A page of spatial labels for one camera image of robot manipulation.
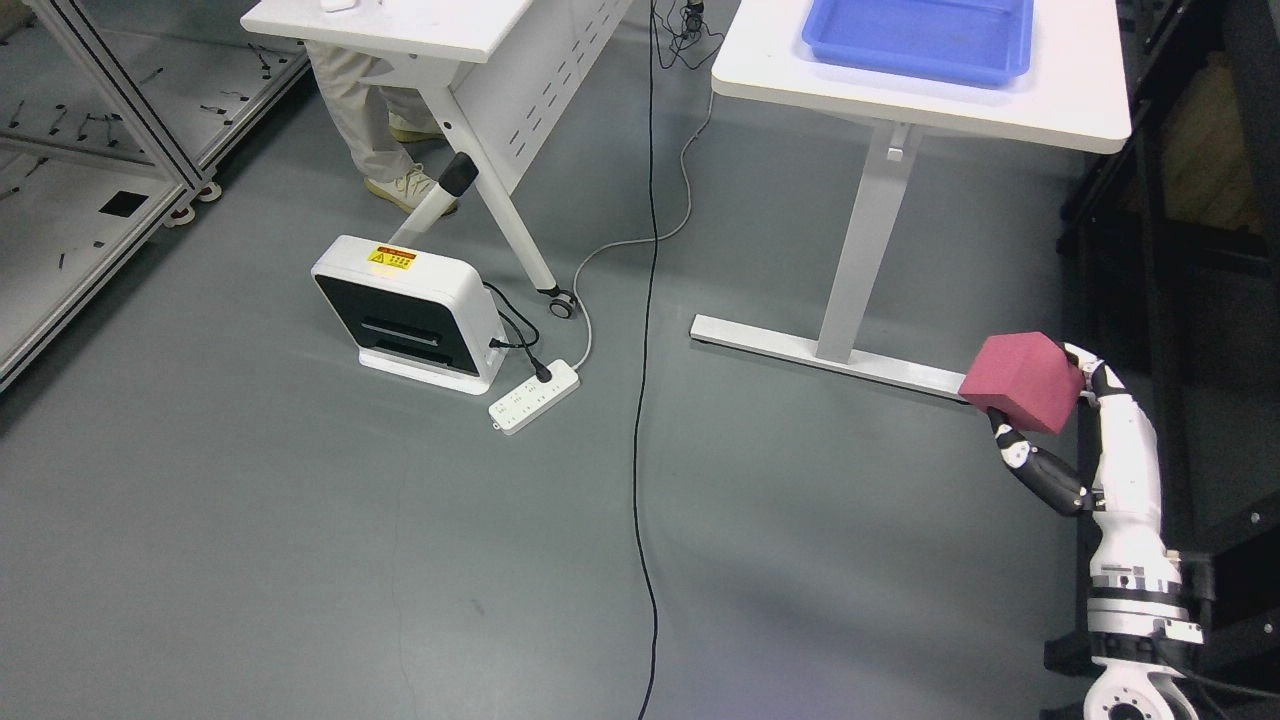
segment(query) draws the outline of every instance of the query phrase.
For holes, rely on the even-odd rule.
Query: table top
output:
[[[241,24],[250,32],[343,47],[417,53],[485,63],[532,0],[358,0],[325,13],[320,0],[261,0]]]
[[[716,92],[1091,152],[1129,137],[1114,0],[1036,0],[1032,64],[998,90],[814,59],[800,38],[810,0],[741,0],[712,68]]]

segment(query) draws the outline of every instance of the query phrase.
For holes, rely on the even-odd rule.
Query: gray floor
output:
[[[516,193],[566,282],[648,232],[645,51],[625,24]],[[707,69],[658,78],[663,228]],[[650,717],[1012,720],[1087,687],[1041,667],[1071,624],[1071,525],[1002,473],[972,409],[687,337],[695,313],[817,332],[865,141],[721,99],[690,152],[639,445]],[[1079,168],[925,141],[861,345],[963,370],[989,333],[1055,333]],[[582,387],[508,438],[485,407],[527,377],[518,357],[479,398],[362,369],[311,284],[337,234],[402,219],[317,97],[294,94],[221,179],[0,402],[0,716],[634,716],[648,250],[589,268]],[[544,360],[581,352],[581,322],[539,309],[476,197],[428,247],[534,313]]]

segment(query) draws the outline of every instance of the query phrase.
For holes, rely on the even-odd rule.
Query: robotic arm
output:
[[[987,416],[1019,482],[1061,515],[1092,512],[1102,529],[1089,561],[1088,626],[1093,662],[1103,671],[1085,696],[1084,720],[1197,720],[1174,685],[1181,674],[1162,660],[1190,665],[1204,635],[1190,619],[1181,560],[1160,538],[1155,429],[1106,361],[1073,345],[1064,351],[1084,375],[1082,397],[1100,415],[1102,455],[1092,487],[1023,437],[1002,411]]]

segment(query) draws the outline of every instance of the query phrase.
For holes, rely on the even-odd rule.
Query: white desk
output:
[[[525,170],[631,0],[261,0],[241,20],[265,35],[315,40],[387,60],[375,85],[417,90],[539,292],[570,307],[511,201]]]
[[[694,340],[959,400],[964,375],[850,350],[920,138],[929,128],[1115,152],[1129,101],[1112,0],[1036,0],[1030,70],[1000,90],[819,63],[808,0],[741,0],[712,68],[716,92],[872,124],[870,147],[818,340],[698,315]]]

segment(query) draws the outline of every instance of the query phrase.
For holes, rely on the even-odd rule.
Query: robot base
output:
[[[1093,661],[1106,670],[1084,697],[1084,720],[1197,720],[1171,667],[1111,657]]]

